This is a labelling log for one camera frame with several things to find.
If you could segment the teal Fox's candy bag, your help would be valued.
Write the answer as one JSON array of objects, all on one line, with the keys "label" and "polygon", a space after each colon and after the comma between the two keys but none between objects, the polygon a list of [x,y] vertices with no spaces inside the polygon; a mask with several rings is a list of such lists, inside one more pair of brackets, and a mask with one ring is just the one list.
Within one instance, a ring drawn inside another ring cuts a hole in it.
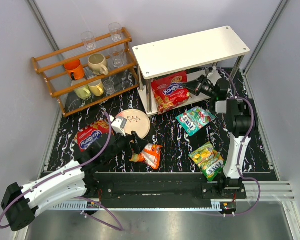
[{"label": "teal Fox's candy bag", "polygon": [[215,118],[216,117],[209,111],[196,106],[177,116],[176,120],[191,137],[210,122],[214,121]]}]

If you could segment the red candy bag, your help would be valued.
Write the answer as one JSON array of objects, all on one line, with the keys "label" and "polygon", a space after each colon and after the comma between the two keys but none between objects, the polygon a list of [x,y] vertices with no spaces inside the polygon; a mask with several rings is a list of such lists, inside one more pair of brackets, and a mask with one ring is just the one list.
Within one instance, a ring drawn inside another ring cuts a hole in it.
[{"label": "red candy bag", "polygon": [[109,132],[109,124],[101,119],[82,128],[74,137],[74,142],[78,145],[79,150],[84,152],[91,144],[98,140],[103,134]]},{"label": "red candy bag", "polygon": [[168,112],[190,98],[190,92],[183,87],[187,83],[186,71],[176,72],[151,83],[158,114]]}]

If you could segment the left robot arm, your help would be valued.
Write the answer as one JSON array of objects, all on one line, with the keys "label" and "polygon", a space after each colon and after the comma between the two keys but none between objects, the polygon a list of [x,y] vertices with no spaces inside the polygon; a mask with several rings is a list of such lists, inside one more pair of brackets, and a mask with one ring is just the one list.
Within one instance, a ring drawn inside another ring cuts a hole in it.
[{"label": "left robot arm", "polygon": [[1,217],[6,218],[7,227],[16,232],[57,204],[96,196],[98,187],[94,174],[97,168],[121,153],[128,156],[139,154],[148,143],[136,132],[127,136],[102,134],[76,159],[55,172],[23,186],[16,182],[9,185],[1,202]]}]

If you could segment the orange candy bag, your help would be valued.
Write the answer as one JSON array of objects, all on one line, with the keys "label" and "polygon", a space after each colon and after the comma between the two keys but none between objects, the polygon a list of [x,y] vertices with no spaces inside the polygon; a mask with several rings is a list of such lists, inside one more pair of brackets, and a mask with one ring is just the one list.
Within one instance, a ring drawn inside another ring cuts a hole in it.
[{"label": "orange candy bag", "polygon": [[157,170],[160,166],[162,145],[147,144],[140,154],[134,153],[129,160],[134,163],[145,163],[153,170]]}]

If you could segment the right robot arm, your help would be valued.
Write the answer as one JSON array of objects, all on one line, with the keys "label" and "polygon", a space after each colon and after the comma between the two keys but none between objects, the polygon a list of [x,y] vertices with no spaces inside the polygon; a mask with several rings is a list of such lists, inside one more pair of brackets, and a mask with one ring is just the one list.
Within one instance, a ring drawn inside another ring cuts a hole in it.
[{"label": "right robot arm", "polygon": [[245,199],[244,181],[254,181],[258,190],[259,182],[253,177],[244,177],[242,173],[246,150],[252,139],[251,135],[259,127],[258,116],[255,113],[255,102],[251,98],[228,98],[229,82],[220,78],[213,84],[204,75],[194,81],[182,84],[195,96],[204,94],[210,97],[210,107],[215,114],[223,114],[226,129],[230,135],[230,144],[225,165],[217,183],[207,187],[209,197],[220,196],[222,199],[237,197]]}]

